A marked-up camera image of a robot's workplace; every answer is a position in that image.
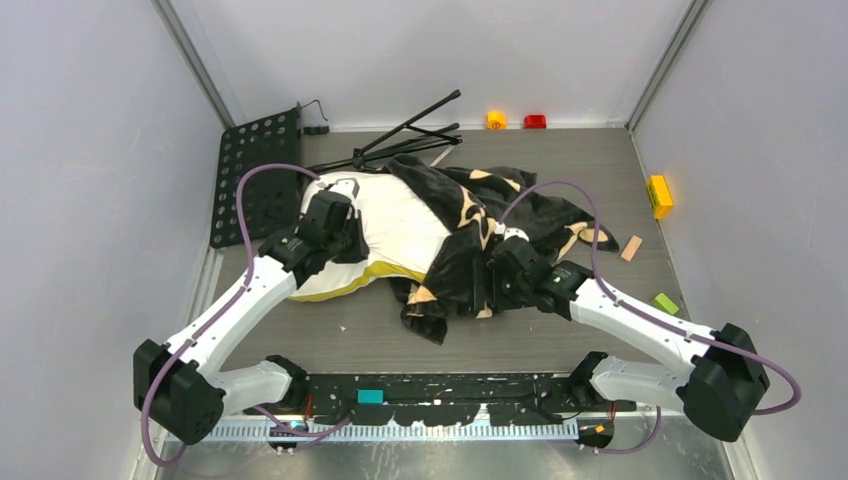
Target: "white pillow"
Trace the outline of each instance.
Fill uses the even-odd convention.
[[[345,178],[359,183],[356,206],[362,212],[365,243],[371,249],[368,259],[348,265],[328,262],[289,297],[292,300],[319,302],[347,295],[383,277],[421,282],[449,235],[430,208],[394,175],[334,172],[321,176],[328,185]],[[303,195],[302,213],[317,192],[312,182]]]

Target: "lime green sponge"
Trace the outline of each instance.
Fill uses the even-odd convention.
[[[674,315],[675,313],[680,311],[680,307],[675,305],[674,302],[672,302],[671,299],[668,298],[668,295],[664,293],[660,293],[659,295],[654,297],[654,299],[651,300],[651,305],[659,308],[660,310],[670,315]]]

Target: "black perforated panel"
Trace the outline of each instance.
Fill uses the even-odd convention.
[[[231,128],[221,135],[215,207],[209,245],[242,243],[236,216],[236,187],[250,169],[269,163],[300,165],[300,114],[297,108]],[[251,239],[263,238],[297,218],[298,175],[285,170],[261,172],[244,188],[244,213]]]

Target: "red block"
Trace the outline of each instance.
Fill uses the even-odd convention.
[[[548,128],[544,115],[527,115],[524,117],[524,128]]]

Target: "reflective floor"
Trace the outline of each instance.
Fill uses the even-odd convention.
[[[638,444],[653,416],[619,416],[611,447]],[[166,446],[166,457],[175,451]],[[261,443],[200,443],[180,467],[158,480],[238,478],[258,480],[345,479],[731,479],[721,442],[683,417],[664,417],[652,445],[631,455],[593,455],[573,443],[462,442],[326,444],[276,456]]]

